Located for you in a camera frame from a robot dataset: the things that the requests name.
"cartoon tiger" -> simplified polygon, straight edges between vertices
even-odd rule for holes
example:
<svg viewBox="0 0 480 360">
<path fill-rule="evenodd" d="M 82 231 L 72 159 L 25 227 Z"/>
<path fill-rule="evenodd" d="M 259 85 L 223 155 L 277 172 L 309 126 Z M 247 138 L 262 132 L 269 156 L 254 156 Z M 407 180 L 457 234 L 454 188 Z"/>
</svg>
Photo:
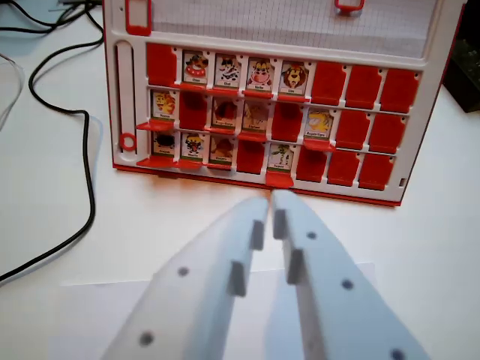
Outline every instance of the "cartoon tiger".
<svg viewBox="0 0 480 360">
<path fill-rule="evenodd" d="M 175 111 L 175 99 L 168 92 L 155 94 L 155 102 L 160 112 L 172 115 Z"/>
</svg>

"white cable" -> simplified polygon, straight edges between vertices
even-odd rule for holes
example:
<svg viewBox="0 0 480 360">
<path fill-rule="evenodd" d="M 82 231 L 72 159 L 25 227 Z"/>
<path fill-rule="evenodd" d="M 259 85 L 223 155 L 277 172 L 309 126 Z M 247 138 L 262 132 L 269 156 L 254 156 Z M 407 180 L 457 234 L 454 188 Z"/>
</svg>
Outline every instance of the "white cable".
<svg viewBox="0 0 480 360">
<path fill-rule="evenodd" d="M 7 108 L 0 113 L 0 131 L 2 131 L 3 125 L 5 125 L 5 122 L 7 121 L 10 111 L 12 110 L 18 98 L 20 97 L 20 94 L 22 93 L 23 84 L 25 83 L 25 73 L 23 72 L 23 68 L 19 66 L 11 58 L 3 54 L 0 54 L 0 57 L 7 60 L 10 63 L 10 65 L 12 65 L 12 68 L 15 70 L 16 78 L 18 79 L 18 84 L 19 84 L 18 92 L 16 93 L 15 98 L 10 103 L 10 105 L 8 105 Z"/>
</svg>

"white paper sheet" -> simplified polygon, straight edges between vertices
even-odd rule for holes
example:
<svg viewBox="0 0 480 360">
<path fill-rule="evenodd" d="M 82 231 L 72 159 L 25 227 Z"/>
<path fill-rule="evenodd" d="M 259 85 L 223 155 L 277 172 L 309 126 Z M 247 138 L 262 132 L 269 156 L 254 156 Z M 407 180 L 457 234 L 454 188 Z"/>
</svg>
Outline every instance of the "white paper sheet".
<svg viewBox="0 0 480 360">
<path fill-rule="evenodd" d="M 365 0 L 340 16 L 334 0 L 153 0 L 153 29 L 421 58 L 436 2 Z"/>
<path fill-rule="evenodd" d="M 375 286 L 374 264 L 358 267 Z M 100 359 L 148 284 L 60 286 L 49 358 Z M 283 269 L 251 273 L 247 297 L 235 300 L 223 358 L 304 358 L 296 291 L 287 285 Z"/>
</svg>

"black object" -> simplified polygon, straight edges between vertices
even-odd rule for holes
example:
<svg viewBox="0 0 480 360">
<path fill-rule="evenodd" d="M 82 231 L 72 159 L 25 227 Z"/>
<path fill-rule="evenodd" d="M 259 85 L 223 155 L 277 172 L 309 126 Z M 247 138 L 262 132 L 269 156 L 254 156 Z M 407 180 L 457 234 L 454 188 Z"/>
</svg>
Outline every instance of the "black object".
<svg viewBox="0 0 480 360">
<path fill-rule="evenodd" d="M 443 85 L 465 113 L 480 110 L 480 1 L 469 0 Z"/>
</svg>

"red plastic flap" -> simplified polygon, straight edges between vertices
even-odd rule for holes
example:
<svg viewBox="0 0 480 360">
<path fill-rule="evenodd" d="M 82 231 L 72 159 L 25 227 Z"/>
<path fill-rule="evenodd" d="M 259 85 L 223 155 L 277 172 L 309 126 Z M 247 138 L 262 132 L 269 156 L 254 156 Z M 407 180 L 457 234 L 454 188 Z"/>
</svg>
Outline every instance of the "red plastic flap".
<svg viewBox="0 0 480 360">
<path fill-rule="evenodd" d="M 136 163 L 139 167 L 174 167 L 173 157 L 169 156 L 150 156 Z"/>
<path fill-rule="evenodd" d="M 373 109 L 382 77 L 378 67 L 353 65 L 346 89 L 346 105 L 360 109 Z"/>
<path fill-rule="evenodd" d="M 148 131 L 168 131 L 173 129 L 173 121 L 167 120 L 157 120 L 151 118 L 143 124 L 137 125 L 138 130 L 148 130 Z"/>
<path fill-rule="evenodd" d="M 213 96 L 239 96 L 237 88 L 209 88 L 207 94 Z"/>
<path fill-rule="evenodd" d="M 205 130 L 222 135 L 233 135 L 235 133 L 235 129 L 225 129 L 223 127 L 206 127 Z"/>
<path fill-rule="evenodd" d="M 315 152 L 334 152 L 336 150 L 329 140 L 304 139 L 303 145 Z"/>
<path fill-rule="evenodd" d="M 352 186 L 359 168 L 360 160 L 352 151 L 336 151 L 331 154 L 328 168 L 328 183 L 334 185 Z"/>
<path fill-rule="evenodd" d="M 177 167 L 185 170 L 198 170 L 202 166 L 203 166 L 202 161 L 187 160 L 187 159 L 179 159 L 177 163 Z"/>
<path fill-rule="evenodd" d="M 267 136 L 264 133 L 254 133 L 253 131 L 242 131 L 237 137 L 240 140 L 255 141 L 257 143 L 267 141 Z"/>
<path fill-rule="evenodd" d="M 405 124 L 398 115 L 376 114 L 370 134 L 371 152 L 394 154 L 404 136 Z"/>
<path fill-rule="evenodd" d="M 169 45 L 147 43 L 147 75 L 150 85 L 171 86 L 176 80 L 177 57 Z"/>
<path fill-rule="evenodd" d="M 271 126 L 273 140 L 295 143 L 299 137 L 303 114 L 296 103 L 277 103 Z"/>
<path fill-rule="evenodd" d="M 226 165 L 222 163 L 208 163 L 207 167 L 209 169 L 216 169 L 216 170 L 231 170 L 232 165 Z"/>
<path fill-rule="evenodd" d="M 418 88 L 418 74 L 415 71 L 388 70 L 380 98 L 381 109 L 396 113 L 408 113 L 415 101 Z"/>
<path fill-rule="evenodd" d="M 282 95 L 277 96 L 278 101 L 292 101 L 294 103 L 306 103 L 308 100 L 303 96 Z"/>
<path fill-rule="evenodd" d="M 302 147 L 298 157 L 297 179 L 306 182 L 321 182 L 327 157 L 320 151 Z"/>
<path fill-rule="evenodd" d="M 260 174 L 264 154 L 265 147 L 261 142 L 239 140 L 237 171 L 240 173 Z"/>
<path fill-rule="evenodd" d="M 252 98 L 261 98 L 261 99 L 271 99 L 273 94 L 267 91 L 256 91 L 256 90 L 243 90 L 243 95 L 252 97 Z"/>
<path fill-rule="evenodd" d="M 147 26 L 131 25 L 130 1 L 131 0 L 125 0 L 125 27 L 127 28 L 127 33 L 130 35 L 150 36 L 152 33 L 152 0 L 143 0 L 146 2 Z"/>
<path fill-rule="evenodd" d="M 202 131 L 207 121 L 207 102 L 199 92 L 180 92 L 180 128 Z"/>
<path fill-rule="evenodd" d="M 357 6 L 343 5 L 340 3 L 340 1 L 341 0 L 335 0 L 335 7 L 338 8 L 340 11 L 344 11 L 346 13 L 351 13 L 352 11 L 360 11 L 365 5 L 365 0 L 359 0 L 359 4 Z"/>
<path fill-rule="evenodd" d="M 337 106 L 344 90 L 345 77 L 342 64 L 318 61 L 312 87 L 312 103 Z"/>
<path fill-rule="evenodd" d="M 337 148 L 362 150 L 370 120 L 362 111 L 343 110 L 337 129 Z"/>
<path fill-rule="evenodd" d="M 267 170 L 265 183 L 273 188 L 288 189 L 293 186 L 292 176 L 289 172 Z"/>
<path fill-rule="evenodd" d="M 392 160 L 391 157 L 385 155 L 366 154 L 358 177 L 358 186 L 384 191 L 392 173 Z"/>
</svg>

